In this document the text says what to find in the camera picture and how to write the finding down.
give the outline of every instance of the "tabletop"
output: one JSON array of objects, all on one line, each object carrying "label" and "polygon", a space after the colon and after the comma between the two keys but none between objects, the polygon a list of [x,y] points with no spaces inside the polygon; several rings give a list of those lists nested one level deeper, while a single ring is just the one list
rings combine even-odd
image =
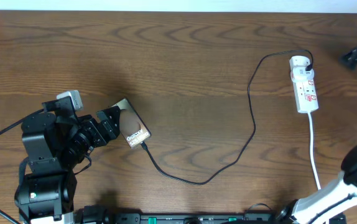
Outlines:
[{"label": "tabletop", "polygon": [[[0,130],[67,90],[81,93],[78,115],[94,117],[127,97],[152,133],[147,145],[161,168],[203,181],[234,161],[253,131],[246,90],[260,59],[308,49],[325,186],[357,145],[357,72],[338,62],[355,46],[357,14],[0,11]],[[308,118],[296,110],[289,77],[293,55],[266,59],[256,74],[256,134],[235,166],[209,184],[184,184],[120,136],[96,148],[93,165],[77,176],[75,209],[233,213],[263,202],[279,210],[315,192]],[[17,127],[0,136],[0,209],[14,218],[21,134]],[[345,214],[357,223],[357,207]]]}]

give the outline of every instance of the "power adapter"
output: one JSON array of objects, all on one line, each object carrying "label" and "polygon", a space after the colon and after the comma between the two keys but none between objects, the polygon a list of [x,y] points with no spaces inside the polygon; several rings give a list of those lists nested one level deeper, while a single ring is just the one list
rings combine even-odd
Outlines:
[{"label": "power adapter", "polygon": [[308,113],[318,109],[314,70],[307,71],[310,60],[304,56],[293,56],[289,60],[290,78],[293,82],[297,112]]}]

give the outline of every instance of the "wood surface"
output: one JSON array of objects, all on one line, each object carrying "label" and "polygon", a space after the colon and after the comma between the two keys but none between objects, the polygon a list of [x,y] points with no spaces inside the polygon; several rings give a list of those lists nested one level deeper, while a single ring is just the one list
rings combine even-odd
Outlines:
[{"label": "wood surface", "polygon": [[[357,72],[338,63],[356,45],[357,14],[0,11],[0,130],[66,90],[80,91],[79,115],[95,116],[126,96],[153,134],[147,145],[159,165],[203,181],[236,159],[253,130],[246,87],[259,60],[309,49],[324,186],[357,145]],[[75,208],[221,213],[264,202],[278,210],[315,192],[308,119],[297,113],[289,78],[292,55],[265,60],[253,80],[256,135],[235,166],[209,184],[188,185],[160,175],[141,148],[119,137],[95,149],[92,167],[77,176]],[[15,128],[0,137],[0,208],[14,218],[26,156],[21,134]],[[357,223],[357,207],[345,213]]]}]

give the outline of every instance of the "power plug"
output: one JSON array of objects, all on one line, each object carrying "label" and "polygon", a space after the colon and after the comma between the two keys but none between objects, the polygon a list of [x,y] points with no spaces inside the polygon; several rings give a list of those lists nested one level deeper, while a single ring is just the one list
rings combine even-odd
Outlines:
[{"label": "power plug", "polygon": [[307,71],[310,60],[304,56],[293,56],[289,60],[290,78],[295,91],[296,107],[299,113],[318,109],[317,92],[314,84],[314,70]]}]

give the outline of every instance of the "white background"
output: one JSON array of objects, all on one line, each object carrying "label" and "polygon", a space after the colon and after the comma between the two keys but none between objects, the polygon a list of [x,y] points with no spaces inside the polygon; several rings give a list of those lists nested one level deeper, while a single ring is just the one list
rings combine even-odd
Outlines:
[{"label": "white background", "polygon": [[357,0],[0,0],[0,10],[357,13]]}]

